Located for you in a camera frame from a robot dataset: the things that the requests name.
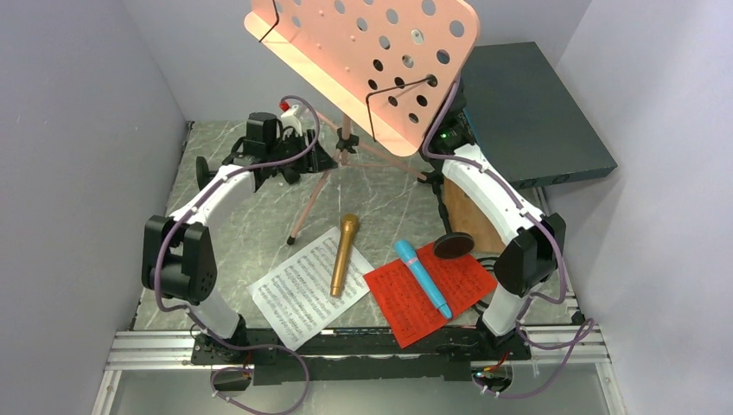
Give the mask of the pink music stand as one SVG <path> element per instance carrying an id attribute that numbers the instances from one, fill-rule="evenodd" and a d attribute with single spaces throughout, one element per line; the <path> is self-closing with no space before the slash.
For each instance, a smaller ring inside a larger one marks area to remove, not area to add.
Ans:
<path id="1" fill-rule="evenodd" d="M 418 152 L 481 33 L 465 1 L 253 1 L 244 26 L 395 156 Z"/>

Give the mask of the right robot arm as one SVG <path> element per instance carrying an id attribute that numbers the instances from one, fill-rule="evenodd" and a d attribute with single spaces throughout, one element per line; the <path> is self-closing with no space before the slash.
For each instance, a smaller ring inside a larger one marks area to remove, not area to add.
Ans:
<path id="1" fill-rule="evenodd" d="M 463 139 L 445 150 L 435 144 L 439 126 L 459 90 L 459 82 L 454 81 L 420 153 L 469 197 L 504 245 L 494 265 L 499 285 L 478 323 L 484 329 L 475 338 L 480 354 L 496 359 L 508 350 L 509 337 L 519 333 L 533 299 L 564 302 L 568 284 L 563 257 L 566 223 L 559 214 L 546 215 L 523 199 L 491 165 L 478 144 Z"/>

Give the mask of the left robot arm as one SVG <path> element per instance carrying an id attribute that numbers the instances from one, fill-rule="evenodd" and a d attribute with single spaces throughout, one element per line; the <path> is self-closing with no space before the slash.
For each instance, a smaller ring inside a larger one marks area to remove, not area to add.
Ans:
<path id="1" fill-rule="evenodd" d="M 319 136 L 318 126 L 306 129 L 294 116 L 254 112 L 217 170 L 197 158 L 199 193 L 171 215 L 153 215 L 145 223 L 143 287 L 154 293 L 159 310 L 184 311 L 225 362 L 241 361 L 251 346 L 245 318 L 216 288 L 214 232 L 267 179 L 334 168 Z"/>

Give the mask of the gold toy microphone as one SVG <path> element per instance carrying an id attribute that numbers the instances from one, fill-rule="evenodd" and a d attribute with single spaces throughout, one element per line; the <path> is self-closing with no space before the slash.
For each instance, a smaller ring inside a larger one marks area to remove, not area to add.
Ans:
<path id="1" fill-rule="evenodd" d="M 342 217 L 339 228 L 340 238 L 330 283 L 331 297 L 340 297 L 344 290 L 351 250 L 359 228 L 360 220 L 356 214 L 345 214 Z"/>

